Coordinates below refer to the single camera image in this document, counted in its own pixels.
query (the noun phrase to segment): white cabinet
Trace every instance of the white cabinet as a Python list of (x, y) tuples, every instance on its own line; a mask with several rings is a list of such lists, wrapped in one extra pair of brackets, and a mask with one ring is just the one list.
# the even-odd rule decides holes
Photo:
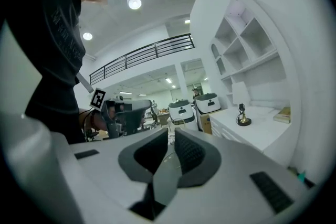
[(213, 135), (244, 143), (264, 153), (280, 165), (287, 167), (293, 156), (297, 137), (291, 124), (273, 120), (279, 110), (249, 106), (246, 116), (252, 119), (249, 126), (239, 126), (236, 107), (210, 114)]

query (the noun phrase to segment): black rectangular slot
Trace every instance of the black rectangular slot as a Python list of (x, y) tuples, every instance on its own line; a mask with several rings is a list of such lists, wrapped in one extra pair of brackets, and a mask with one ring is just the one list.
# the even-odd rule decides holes
[(293, 203), (293, 200), (265, 172), (252, 174), (250, 178), (276, 214)]
[(96, 155), (96, 154), (99, 154), (99, 152), (96, 151), (96, 150), (89, 150), (89, 151), (83, 151), (83, 152), (75, 153), (75, 157), (76, 157), (76, 159), (82, 159), (82, 158), (86, 158), (86, 157)]

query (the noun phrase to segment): ceiling light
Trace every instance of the ceiling light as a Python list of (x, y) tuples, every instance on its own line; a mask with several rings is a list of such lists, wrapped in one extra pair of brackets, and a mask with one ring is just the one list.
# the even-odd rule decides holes
[(85, 40), (91, 40), (92, 39), (92, 34), (91, 33), (84, 33), (83, 34), (83, 39), (85, 39)]
[(128, 6), (131, 9), (138, 9), (141, 7), (141, 0), (129, 0)]

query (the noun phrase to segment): green object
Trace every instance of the green object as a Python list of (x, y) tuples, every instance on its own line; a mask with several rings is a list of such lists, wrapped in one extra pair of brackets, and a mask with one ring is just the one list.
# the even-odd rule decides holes
[(298, 178), (301, 182), (305, 182), (304, 178), (306, 177), (306, 171), (298, 175)]

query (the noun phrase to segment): cardboard box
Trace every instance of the cardboard box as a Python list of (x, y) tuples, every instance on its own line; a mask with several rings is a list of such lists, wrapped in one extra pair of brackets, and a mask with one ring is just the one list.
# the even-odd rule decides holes
[(211, 121), (210, 121), (209, 115), (213, 114), (213, 113), (216, 113), (216, 112), (219, 112), (219, 111), (221, 111), (221, 110), (217, 110), (217, 111), (214, 111), (214, 112), (210, 112), (210, 113), (206, 113), (206, 114), (201, 115), (201, 117), (200, 117), (201, 118), (201, 126), (202, 126), (202, 129), (203, 129), (204, 133), (212, 134)]

